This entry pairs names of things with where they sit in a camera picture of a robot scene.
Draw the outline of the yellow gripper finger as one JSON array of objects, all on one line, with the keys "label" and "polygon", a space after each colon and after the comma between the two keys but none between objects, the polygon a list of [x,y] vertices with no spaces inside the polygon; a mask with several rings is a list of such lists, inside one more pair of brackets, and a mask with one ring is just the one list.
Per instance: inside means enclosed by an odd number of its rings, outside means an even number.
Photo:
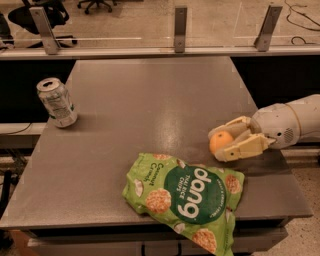
[{"label": "yellow gripper finger", "polygon": [[214,157],[221,162],[231,162],[261,155],[269,148],[275,139],[266,137],[263,133],[252,133],[240,140],[234,140],[219,149]]},{"label": "yellow gripper finger", "polygon": [[245,138],[251,134],[250,121],[251,118],[246,116],[235,118],[224,125],[212,129],[208,133],[208,138],[211,138],[214,134],[222,131],[228,132],[234,140]]}]

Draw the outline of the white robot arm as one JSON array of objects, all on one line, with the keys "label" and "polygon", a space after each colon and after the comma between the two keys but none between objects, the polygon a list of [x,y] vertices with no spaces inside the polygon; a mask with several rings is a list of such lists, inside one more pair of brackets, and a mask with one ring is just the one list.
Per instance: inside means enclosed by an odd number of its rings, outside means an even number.
[{"label": "white robot arm", "polygon": [[252,117],[241,116],[212,129],[209,150],[222,162],[251,158],[267,149],[283,149],[301,140],[318,140],[320,95],[259,109]]}]

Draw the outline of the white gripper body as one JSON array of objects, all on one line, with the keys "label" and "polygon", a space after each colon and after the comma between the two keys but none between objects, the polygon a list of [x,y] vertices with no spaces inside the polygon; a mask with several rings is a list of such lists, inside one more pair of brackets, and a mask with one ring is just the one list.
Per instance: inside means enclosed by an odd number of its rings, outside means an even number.
[{"label": "white gripper body", "polygon": [[297,114],[289,104],[276,103],[259,109],[251,118],[255,133],[263,133],[271,149],[294,145],[300,138]]}]

